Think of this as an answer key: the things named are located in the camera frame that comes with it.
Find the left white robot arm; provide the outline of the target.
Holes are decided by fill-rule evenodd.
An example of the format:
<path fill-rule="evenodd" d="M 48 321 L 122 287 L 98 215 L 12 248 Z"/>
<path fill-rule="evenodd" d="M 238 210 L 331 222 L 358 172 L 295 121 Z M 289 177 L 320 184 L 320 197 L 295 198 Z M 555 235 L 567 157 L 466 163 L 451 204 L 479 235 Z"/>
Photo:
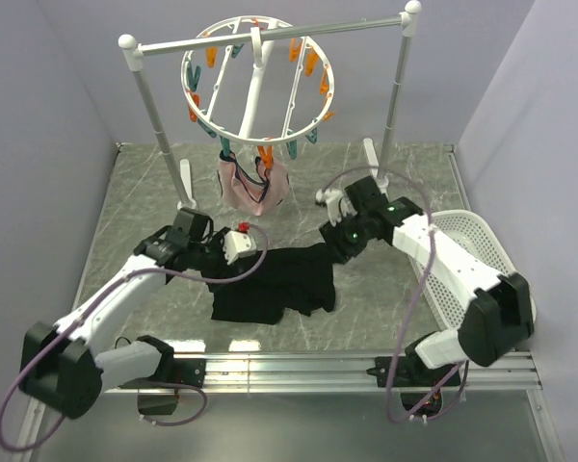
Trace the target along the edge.
<path fill-rule="evenodd" d="M 127 384 L 175 383 L 174 350 L 144 335 L 110 350 L 112 334 L 153 293 L 178 274 L 209 276 L 226 262 L 228 228 L 183 208 L 170 225 L 144 238 L 96 294 L 52 324 L 38 322 L 24 336 L 17 388 L 69 419 L 86 414 L 105 391 Z"/>

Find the white round clip hanger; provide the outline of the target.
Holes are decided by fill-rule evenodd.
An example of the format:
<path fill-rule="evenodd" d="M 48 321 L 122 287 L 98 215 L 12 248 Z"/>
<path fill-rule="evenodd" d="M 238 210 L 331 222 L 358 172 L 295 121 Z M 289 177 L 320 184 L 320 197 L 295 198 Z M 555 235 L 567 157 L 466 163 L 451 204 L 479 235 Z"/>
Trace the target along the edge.
<path fill-rule="evenodd" d="M 315 144 L 318 141 L 318 126 L 335 115 L 335 112 L 330 109 L 335 91 L 335 81 L 331 64 L 324 53 L 324 50 L 311 37 L 290 37 L 289 61 L 295 64 L 296 68 L 282 129 L 277 136 L 269 135 L 263 138 L 257 138 L 253 136 L 251 132 L 259 106 L 259 98 L 266 68 L 274 49 L 274 43 L 271 40 L 264 40 L 262 34 L 269 30 L 278 32 L 282 29 L 288 29 L 291 25 L 283 20 L 270 16 L 242 15 L 228 18 L 211 25 L 202 31 L 198 37 L 200 39 L 209 39 L 223 29 L 227 29 L 231 35 L 236 36 L 242 25 L 250 27 L 247 36 L 250 39 L 255 39 L 255 41 L 251 44 L 253 53 L 253 71 L 240 128 L 237 131 L 231 131 L 215 121 L 213 115 L 219 92 L 223 87 L 223 79 L 227 75 L 226 68 L 228 63 L 230 60 L 237 58 L 241 51 L 246 48 L 246 45 L 243 42 L 228 44 L 224 48 L 223 59 L 220 62 L 217 61 L 218 48 L 216 46 L 209 46 L 205 49 L 206 64 L 208 67 L 215 67 L 218 70 L 217 79 L 212 87 L 210 101 L 206 107 L 199 106 L 199 95 L 197 93 L 201 67 L 193 64 L 194 52 L 192 50 L 188 50 L 184 53 L 181 64 L 181 83 L 189 107 L 190 119 L 191 121 L 198 123 L 212 138 L 224 137 L 230 141 L 237 141 L 243 144 L 256 146 L 273 146 L 275 144 L 284 143 L 290 157 L 296 158 L 298 138 L 304 137 L 308 142 Z M 303 128 L 294 130 L 291 128 L 291 123 L 296 108 L 296 98 L 298 95 L 300 79 L 303 76 L 308 77 L 313 75 L 314 71 L 318 67 L 322 69 L 319 93 L 324 96 L 323 109 L 320 113 L 314 116 L 310 122 L 305 124 Z"/>

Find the black underwear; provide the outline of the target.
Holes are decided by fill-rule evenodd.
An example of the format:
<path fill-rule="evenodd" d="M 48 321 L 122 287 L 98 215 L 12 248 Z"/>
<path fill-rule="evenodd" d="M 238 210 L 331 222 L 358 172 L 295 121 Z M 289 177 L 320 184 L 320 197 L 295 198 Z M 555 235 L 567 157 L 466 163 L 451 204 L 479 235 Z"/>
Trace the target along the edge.
<path fill-rule="evenodd" d="M 333 260 L 323 243 L 271 249 L 252 275 L 208 289 L 213 321 L 275 325 L 287 309 L 309 317 L 336 304 Z"/>

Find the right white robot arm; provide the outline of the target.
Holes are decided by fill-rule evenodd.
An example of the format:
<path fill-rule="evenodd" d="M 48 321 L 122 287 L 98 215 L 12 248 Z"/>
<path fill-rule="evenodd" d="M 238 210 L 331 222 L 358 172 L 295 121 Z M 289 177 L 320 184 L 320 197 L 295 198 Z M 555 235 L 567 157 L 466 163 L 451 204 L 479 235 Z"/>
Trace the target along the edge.
<path fill-rule="evenodd" d="M 336 262 L 347 263 L 372 240 L 384 241 L 420 264 L 459 304 L 459 325 L 407 347 L 405 370 L 412 382 L 427 384 L 439 368 L 464 361 L 488 367 L 533 336 L 528 281 L 471 255 L 410 199 L 390 200 L 374 178 L 364 177 L 345 190 L 320 189 L 315 201 L 328 212 L 319 231 Z"/>

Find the teal clothespin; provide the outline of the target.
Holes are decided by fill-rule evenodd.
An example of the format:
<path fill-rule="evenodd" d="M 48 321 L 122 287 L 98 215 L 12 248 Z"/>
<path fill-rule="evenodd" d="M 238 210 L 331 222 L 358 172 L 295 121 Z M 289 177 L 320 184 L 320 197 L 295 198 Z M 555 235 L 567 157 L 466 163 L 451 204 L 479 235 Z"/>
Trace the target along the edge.
<path fill-rule="evenodd" d="M 221 146 L 222 146 L 220 158 L 224 162 L 229 162 L 231 159 L 231 155 L 232 155 L 230 140 L 227 138 L 224 138 L 224 137 L 220 137 L 220 141 L 221 141 Z"/>

